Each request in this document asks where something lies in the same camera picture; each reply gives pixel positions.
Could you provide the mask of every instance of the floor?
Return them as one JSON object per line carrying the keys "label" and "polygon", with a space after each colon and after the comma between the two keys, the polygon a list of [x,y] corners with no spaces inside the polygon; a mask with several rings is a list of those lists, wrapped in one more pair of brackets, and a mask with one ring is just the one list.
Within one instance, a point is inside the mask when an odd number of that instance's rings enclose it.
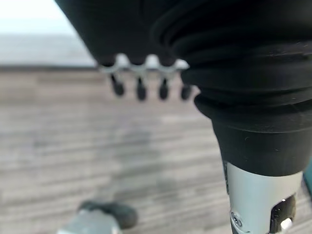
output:
{"label": "floor", "polygon": [[[87,199],[136,208],[126,234],[230,234],[212,125],[158,83],[140,103],[130,77],[117,98],[95,72],[0,73],[0,234],[54,234]],[[304,184],[297,201],[290,233],[310,234]]]}

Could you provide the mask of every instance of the striped carpet floor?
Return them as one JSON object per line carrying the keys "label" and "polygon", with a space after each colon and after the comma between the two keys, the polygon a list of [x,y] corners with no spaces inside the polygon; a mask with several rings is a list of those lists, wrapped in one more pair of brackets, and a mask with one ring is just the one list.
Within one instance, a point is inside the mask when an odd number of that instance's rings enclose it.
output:
{"label": "striped carpet floor", "polygon": [[[0,74],[0,234],[54,234],[87,199],[136,208],[126,234],[231,233],[210,121],[179,100],[178,79],[167,102],[147,84],[140,103],[131,78],[117,98],[94,72]],[[290,233],[311,232],[302,184]]]}

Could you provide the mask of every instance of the black fabric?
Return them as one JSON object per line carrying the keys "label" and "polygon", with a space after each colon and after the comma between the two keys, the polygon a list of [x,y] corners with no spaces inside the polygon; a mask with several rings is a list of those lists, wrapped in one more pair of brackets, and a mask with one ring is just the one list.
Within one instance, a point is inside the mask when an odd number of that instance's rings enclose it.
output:
{"label": "black fabric", "polygon": [[156,54],[165,66],[175,58],[151,43],[149,28],[142,20],[140,0],[56,0],[99,64],[111,66],[118,53],[125,53],[133,64]]}
{"label": "black fabric", "polygon": [[312,148],[312,1],[184,0],[151,35],[185,59],[223,160],[264,176],[305,169]]}
{"label": "black fabric", "polygon": [[201,90],[195,103],[212,119],[225,161],[272,176],[307,165],[311,0],[57,2],[100,64],[112,65],[116,53],[134,64],[147,54],[165,65],[186,60],[182,80]]}

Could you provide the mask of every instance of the gray carpet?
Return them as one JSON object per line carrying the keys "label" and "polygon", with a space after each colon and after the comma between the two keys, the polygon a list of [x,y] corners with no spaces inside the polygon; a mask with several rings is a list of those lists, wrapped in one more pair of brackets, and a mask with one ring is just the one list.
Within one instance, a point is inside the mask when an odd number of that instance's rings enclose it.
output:
{"label": "gray carpet", "polygon": [[[229,199],[210,121],[192,101],[117,98],[100,74],[0,75],[0,233],[53,234],[86,199],[140,215],[126,234],[229,234]],[[291,233],[312,232],[302,185]]]}

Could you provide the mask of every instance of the screw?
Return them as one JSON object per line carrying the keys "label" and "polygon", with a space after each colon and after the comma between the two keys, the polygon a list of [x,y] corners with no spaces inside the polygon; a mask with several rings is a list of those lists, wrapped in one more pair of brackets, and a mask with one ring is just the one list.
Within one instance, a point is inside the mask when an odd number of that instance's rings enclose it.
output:
{"label": "screw", "polygon": [[237,217],[237,215],[234,212],[231,212],[231,217],[232,217],[236,226],[238,226],[240,228],[243,226],[242,222],[239,220],[239,218]]}

